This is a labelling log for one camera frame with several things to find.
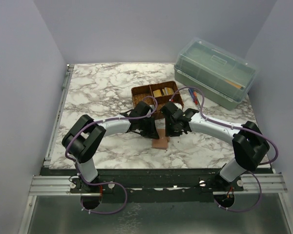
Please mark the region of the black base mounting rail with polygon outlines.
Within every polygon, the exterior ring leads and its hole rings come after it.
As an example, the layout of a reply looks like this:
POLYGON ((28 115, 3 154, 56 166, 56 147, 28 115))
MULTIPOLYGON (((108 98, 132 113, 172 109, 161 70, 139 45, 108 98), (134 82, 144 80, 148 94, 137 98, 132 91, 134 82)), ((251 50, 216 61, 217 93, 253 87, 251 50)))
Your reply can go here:
POLYGON ((73 169, 42 168, 52 187, 66 185, 66 195, 87 202, 137 203, 213 202, 215 194, 243 191, 241 177, 229 184, 215 181, 218 169, 99 169, 92 184, 85 184, 73 169))

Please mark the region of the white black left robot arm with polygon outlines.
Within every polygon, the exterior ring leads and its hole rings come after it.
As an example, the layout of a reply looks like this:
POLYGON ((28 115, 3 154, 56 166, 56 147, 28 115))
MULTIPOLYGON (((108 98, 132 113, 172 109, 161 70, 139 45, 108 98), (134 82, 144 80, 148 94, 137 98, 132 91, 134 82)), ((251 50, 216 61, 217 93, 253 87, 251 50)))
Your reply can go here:
POLYGON ((82 187, 89 193, 98 189, 98 171, 95 167, 95 155, 104 137, 114 134, 135 132, 143 137, 158 139, 155 119, 152 116, 157 109, 140 101, 134 109, 120 113, 115 117, 94 120, 82 115, 62 139, 65 157, 73 161, 82 179, 82 187))

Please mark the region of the blue red handled screwdriver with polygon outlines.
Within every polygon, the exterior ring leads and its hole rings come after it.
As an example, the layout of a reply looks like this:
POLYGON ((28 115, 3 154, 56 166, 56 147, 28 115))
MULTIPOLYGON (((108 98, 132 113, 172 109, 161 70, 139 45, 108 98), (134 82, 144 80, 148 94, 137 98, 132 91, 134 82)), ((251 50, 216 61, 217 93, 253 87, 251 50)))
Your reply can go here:
POLYGON ((191 95, 191 98, 192 98, 194 104, 196 105, 197 109, 200 110, 201 106, 200 106, 200 102, 197 98, 196 92, 191 88, 188 89, 188 92, 191 95))

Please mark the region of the brown woven divided basket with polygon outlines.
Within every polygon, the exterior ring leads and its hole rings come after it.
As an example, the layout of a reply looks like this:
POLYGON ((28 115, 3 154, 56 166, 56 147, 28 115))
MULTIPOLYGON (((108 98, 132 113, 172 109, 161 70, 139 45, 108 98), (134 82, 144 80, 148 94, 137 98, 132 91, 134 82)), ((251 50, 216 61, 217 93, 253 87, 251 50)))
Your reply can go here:
MULTIPOLYGON (((154 90, 161 90, 165 87, 172 88, 175 91, 178 90, 177 84, 175 81, 165 81, 162 83, 148 84, 142 86, 136 86, 131 88, 132 102, 135 107, 140 101, 142 101, 146 96, 153 96, 154 90)), ((157 111, 153 114, 155 119, 163 119, 164 116, 160 112, 160 109, 171 99, 172 95, 154 97, 158 103, 157 111)))

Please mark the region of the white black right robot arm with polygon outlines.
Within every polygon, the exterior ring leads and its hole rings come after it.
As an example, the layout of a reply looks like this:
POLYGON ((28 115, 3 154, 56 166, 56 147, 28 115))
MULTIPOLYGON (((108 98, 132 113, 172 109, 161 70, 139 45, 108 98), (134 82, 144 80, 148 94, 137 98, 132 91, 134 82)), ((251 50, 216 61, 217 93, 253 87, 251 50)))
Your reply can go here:
POLYGON ((201 110, 188 108, 182 111, 171 101, 167 102, 160 112, 165 117, 168 137, 177 137, 189 132, 202 133, 233 147, 234 158, 215 176, 215 186, 221 191, 230 188, 233 181, 244 172, 255 171, 270 149, 254 122, 229 123, 208 117, 201 110))

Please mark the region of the aluminium extrusion frame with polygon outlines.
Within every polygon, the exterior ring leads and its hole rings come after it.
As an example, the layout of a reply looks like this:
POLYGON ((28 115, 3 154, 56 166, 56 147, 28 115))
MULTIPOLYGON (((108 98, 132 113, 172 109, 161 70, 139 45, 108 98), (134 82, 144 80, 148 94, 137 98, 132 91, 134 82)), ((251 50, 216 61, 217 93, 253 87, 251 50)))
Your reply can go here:
POLYGON ((101 63, 70 66, 55 135, 46 161, 33 177, 20 233, 28 234, 293 234, 283 176, 260 167, 242 176, 234 190, 236 212, 204 202, 209 193, 198 186, 233 157, 231 147, 214 138, 189 134, 170 141, 167 151, 151 149, 151 141, 136 134, 105 138, 94 160, 105 187, 99 211, 90 214, 82 197, 72 193, 76 176, 64 157, 61 141, 82 114, 108 118, 133 108, 131 89, 174 79, 172 64, 101 63))

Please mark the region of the clear lidded green toolbox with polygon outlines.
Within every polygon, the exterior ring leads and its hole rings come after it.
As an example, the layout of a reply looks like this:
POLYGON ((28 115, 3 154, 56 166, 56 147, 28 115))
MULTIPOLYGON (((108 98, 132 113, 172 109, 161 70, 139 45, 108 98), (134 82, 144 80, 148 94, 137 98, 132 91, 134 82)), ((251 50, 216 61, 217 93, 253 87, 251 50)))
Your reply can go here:
POLYGON ((194 38, 179 53, 174 77, 199 88, 209 100, 231 111, 247 96, 258 68, 205 40, 194 38))

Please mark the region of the gold vip card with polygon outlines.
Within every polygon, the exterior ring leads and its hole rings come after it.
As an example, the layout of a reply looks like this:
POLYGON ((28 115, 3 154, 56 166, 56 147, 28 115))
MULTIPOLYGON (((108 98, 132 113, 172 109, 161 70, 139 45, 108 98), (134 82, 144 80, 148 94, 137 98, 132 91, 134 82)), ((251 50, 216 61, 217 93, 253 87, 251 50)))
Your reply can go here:
POLYGON ((161 90, 154 90, 153 91, 153 96, 155 98, 162 97, 163 96, 162 91, 161 90))
POLYGON ((173 95, 174 90, 172 88, 165 87, 162 89, 162 92, 164 96, 169 96, 169 95, 173 95))

